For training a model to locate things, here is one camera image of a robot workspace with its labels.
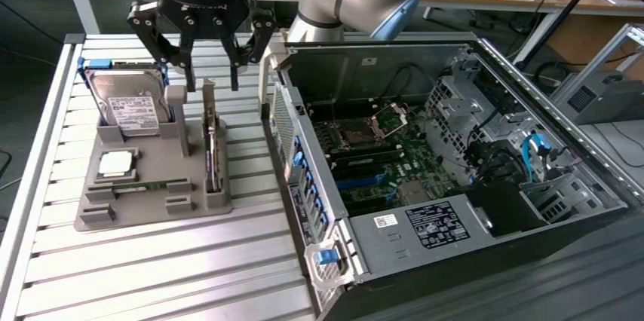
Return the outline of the perforated metal disk bay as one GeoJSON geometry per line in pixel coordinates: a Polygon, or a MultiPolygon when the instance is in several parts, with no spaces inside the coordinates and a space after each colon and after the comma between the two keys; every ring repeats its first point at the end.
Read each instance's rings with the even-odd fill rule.
{"type": "Polygon", "coordinates": [[[525,109],[482,58],[465,53],[442,70],[426,111],[438,140],[461,156],[473,141],[496,141],[506,136],[514,116],[525,109]]]}

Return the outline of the black installed RAM stick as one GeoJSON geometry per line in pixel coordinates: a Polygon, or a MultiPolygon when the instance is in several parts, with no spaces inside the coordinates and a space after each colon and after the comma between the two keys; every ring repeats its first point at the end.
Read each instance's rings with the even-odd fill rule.
{"type": "Polygon", "coordinates": [[[373,147],[337,152],[330,155],[331,169],[351,169],[361,166],[387,164],[403,156],[403,149],[394,147],[373,147]]]}

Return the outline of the grey computer tower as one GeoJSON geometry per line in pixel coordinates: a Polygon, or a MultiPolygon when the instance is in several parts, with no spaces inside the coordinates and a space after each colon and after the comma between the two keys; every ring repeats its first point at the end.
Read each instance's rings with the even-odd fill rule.
{"type": "Polygon", "coordinates": [[[620,71],[600,71],[577,82],[572,73],[564,84],[573,87],[564,95],[553,94],[552,102],[577,125],[644,120],[644,81],[620,71]]]}

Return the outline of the blue case latch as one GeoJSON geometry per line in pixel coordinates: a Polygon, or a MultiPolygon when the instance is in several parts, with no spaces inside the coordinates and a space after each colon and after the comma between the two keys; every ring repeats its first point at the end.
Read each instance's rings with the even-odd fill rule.
{"type": "Polygon", "coordinates": [[[313,259],[315,264],[321,266],[326,264],[335,264],[339,261],[341,257],[338,251],[334,248],[329,248],[318,249],[317,251],[314,251],[313,259]]]}

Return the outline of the grey power supply unit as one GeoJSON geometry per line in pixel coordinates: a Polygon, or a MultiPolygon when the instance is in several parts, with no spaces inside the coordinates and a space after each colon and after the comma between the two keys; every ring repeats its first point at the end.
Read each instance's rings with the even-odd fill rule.
{"type": "Polygon", "coordinates": [[[362,282],[489,249],[548,226],[514,188],[469,191],[349,222],[365,262],[362,282]]]}

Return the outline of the open metal socket cover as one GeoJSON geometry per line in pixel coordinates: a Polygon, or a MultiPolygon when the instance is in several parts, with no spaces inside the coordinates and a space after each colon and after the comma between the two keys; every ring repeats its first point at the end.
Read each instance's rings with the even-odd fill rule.
{"type": "Polygon", "coordinates": [[[407,125],[406,110],[391,102],[369,119],[371,131],[378,139],[386,139],[407,125]]]}

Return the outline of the grey metal disk bay bracket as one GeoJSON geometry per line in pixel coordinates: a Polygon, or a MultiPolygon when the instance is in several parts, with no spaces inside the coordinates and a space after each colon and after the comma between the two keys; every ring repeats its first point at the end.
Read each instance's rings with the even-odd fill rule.
{"type": "Polygon", "coordinates": [[[573,174],[540,183],[524,183],[520,189],[549,224],[605,210],[604,203],[573,174]]]}

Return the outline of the graphics card with metal bracket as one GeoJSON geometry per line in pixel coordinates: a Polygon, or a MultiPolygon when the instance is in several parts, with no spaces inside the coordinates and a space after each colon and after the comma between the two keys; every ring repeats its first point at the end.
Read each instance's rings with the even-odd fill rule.
{"type": "Polygon", "coordinates": [[[215,193],[222,190],[218,165],[218,116],[215,111],[214,82],[203,81],[203,114],[202,129],[206,149],[206,192],[215,193]]]}

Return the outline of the CPU socket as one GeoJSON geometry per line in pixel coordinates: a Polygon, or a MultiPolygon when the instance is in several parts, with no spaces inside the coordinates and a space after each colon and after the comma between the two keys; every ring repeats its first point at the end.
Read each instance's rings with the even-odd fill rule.
{"type": "Polygon", "coordinates": [[[351,150],[381,145],[370,124],[363,118],[346,119],[337,122],[338,148],[351,150]]]}

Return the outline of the silver CPU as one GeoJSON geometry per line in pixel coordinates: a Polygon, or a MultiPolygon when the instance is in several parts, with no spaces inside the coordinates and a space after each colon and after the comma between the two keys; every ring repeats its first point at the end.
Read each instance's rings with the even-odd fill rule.
{"type": "Polygon", "coordinates": [[[118,178],[132,175],[135,154],[131,151],[107,151],[100,156],[97,179],[118,178]]]}

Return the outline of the grey parts rack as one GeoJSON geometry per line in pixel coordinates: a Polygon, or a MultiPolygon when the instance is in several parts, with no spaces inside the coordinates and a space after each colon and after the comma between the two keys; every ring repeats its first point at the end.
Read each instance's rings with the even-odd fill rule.
{"type": "Polygon", "coordinates": [[[226,122],[218,116],[218,165],[222,190],[206,192],[206,149],[202,117],[184,116],[186,88],[171,85],[164,99],[174,121],[162,123],[151,136],[126,136],[116,126],[100,125],[89,157],[73,227],[77,231],[123,228],[171,220],[214,216],[232,210],[226,122]],[[131,176],[97,179],[100,156],[131,151],[131,176]],[[112,186],[134,182],[167,182],[167,189],[114,193],[112,186]]]}

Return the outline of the green RAM stick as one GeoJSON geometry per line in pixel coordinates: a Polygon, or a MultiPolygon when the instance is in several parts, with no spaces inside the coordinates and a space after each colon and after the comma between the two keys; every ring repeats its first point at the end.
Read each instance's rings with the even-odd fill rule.
{"type": "Polygon", "coordinates": [[[112,186],[114,193],[127,193],[138,191],[159,191],[167,189],[167,182],[134,182],[112,186]]]}

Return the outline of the open grey PC case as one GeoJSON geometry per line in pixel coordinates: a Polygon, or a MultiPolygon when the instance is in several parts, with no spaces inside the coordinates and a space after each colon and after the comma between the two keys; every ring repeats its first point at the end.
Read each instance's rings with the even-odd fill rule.
{"type": "Polygon", "coordinates": [[[275,89],[267,99],[267,134],[318,321],[411,316],[413,306],[429,313],[429,303],[441,292],[549,258],[585,235],[644,210],[644,120],[574,124],[493,44],[476,35],[434,32],[393,41],[357,36],[338,43],[287,42],[278,44],[270,63],[275,89]],[[457,156],[437,138],[426,100],[442,70],[464,54],[482,58],[525,112],[514,116],[506,136],[473,141],[457,156]],[[521,184],[573,174],[605,210],[548,223],[534,234],[489,249],[362,282],[365,262],[349,222],[355,216],[341,199],[310,111],[389,102],[405,104],[415,114],[413,123],[426,133],[454,180],[441,198],[485,188],[522,193],[521,184]],[[329,248],[341,259],[318,266],[313,253],[329,248]]]}

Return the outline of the aluminium profile frame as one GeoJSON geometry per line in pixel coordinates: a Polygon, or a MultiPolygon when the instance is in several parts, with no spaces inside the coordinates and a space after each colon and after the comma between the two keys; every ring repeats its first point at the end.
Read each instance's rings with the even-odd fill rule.
{"type": "Polygon", "coordinates": [[[644,77],[644,24],[627,23],[623,26],[582,68],[580,76],[589,77],[603,71],[644,77]]]}

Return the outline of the silver chipset heatsink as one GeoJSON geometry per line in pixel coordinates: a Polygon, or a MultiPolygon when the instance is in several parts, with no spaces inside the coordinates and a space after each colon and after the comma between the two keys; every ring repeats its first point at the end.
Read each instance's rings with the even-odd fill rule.
{"type": "Polygon", "coordinates": [[[432,197],[418,180],[403,182],[399,186],[399,194],[409,205],[432,201],[432,197]]]}

